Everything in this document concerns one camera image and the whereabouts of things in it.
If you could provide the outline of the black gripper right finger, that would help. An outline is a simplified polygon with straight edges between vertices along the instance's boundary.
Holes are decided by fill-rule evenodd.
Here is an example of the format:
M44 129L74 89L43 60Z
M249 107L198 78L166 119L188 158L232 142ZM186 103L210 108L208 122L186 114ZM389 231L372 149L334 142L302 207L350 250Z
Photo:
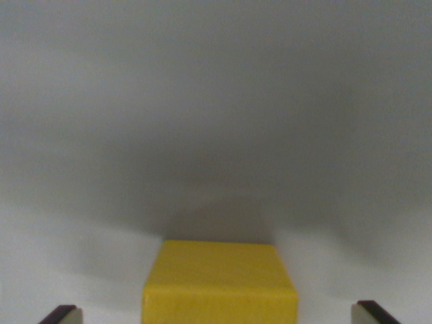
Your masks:
M350 309L351 324L400 324L374 300L359 300Z

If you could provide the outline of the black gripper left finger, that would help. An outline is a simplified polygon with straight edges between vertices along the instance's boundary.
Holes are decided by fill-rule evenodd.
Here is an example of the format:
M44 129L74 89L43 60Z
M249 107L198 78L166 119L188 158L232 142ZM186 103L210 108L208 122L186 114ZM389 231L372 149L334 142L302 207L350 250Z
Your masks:
M39 324L82 324L82 309L72 304L59 305Z

